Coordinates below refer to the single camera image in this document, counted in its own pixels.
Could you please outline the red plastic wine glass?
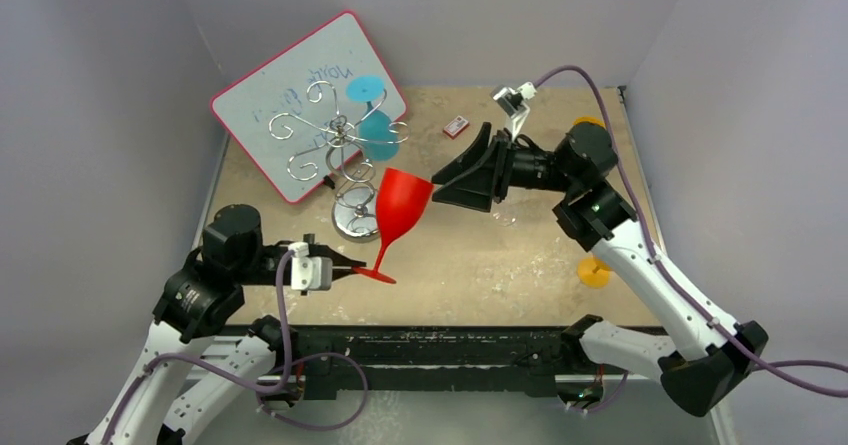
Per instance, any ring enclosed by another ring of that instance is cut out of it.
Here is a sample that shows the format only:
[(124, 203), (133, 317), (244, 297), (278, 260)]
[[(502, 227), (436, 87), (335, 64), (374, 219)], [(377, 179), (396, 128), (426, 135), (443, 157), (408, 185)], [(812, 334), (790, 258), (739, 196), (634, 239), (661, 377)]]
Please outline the red plastic wine glass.
[(396, 284), (397, 281), (380, 271), (388, 248), (407, 234), (421, 219), (434, 190), (434, 184), (414, 174), (387, 168), (377, 193), (376, 223), (381, 245), (374, 266), (354, 267), (356, 274), (370, 279)]

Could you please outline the teal plastic wine glass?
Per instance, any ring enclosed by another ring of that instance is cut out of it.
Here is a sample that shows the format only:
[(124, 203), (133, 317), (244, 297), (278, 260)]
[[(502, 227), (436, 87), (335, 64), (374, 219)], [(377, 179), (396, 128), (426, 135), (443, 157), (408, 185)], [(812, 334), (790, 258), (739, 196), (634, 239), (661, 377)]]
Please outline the teal plastic wine glass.
[(398, 135), (390, 130), (392, 120), (382, 110), (388, 94), (383, 80), (376, 75), (363, 75), (351, 81), (346, 88), (349, 100), (366, 106), (356, 130), (366, 158), (373, 162), (386, 162), (399, 150)]

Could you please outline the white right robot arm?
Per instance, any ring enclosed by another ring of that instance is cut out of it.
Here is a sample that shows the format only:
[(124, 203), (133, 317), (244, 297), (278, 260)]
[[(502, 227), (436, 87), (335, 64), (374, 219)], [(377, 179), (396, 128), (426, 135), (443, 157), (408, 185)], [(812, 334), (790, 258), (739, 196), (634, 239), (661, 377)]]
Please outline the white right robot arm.
[(565, 332), (564, 364), (576, 372), (610, 365), (650, 378), (680, 409), (705, 416), (750, 375), (767, 332), (711, 303), (660, 252), (608, 181), (617, 162), (609, 132), (590, 121), (574, 124), (551, 151), (484, 123), (471, 145), (433, 175), (432, 198), (487, 212), (513, 187), (561, 193), (553, 209), (558, 226), (618, 275), (664, 330), (650, 335), (586, 316)]

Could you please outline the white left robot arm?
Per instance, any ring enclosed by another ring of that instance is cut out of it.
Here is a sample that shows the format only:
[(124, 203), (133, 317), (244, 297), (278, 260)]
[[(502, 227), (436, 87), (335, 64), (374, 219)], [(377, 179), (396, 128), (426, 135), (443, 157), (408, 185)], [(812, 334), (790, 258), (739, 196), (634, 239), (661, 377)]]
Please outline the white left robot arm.
[[(203, 228), (200, 244), (166, 280), (121, 392), (94, 429), (73, 443), (192, 444), (243, 390), (256, 395), (261, 412), (276, 417), (269, 400), (294, 404), (302, 399), (307, 362), (333, 355), (298, 355), (285, 288), (327, 291), (362, 264), (309, 236), (267, 245), (255, 207), (223, 207)], [(244, 306), (247, 285), (272, 286), (277, 315), (255, 319), (223, 364), (203, 359)]]

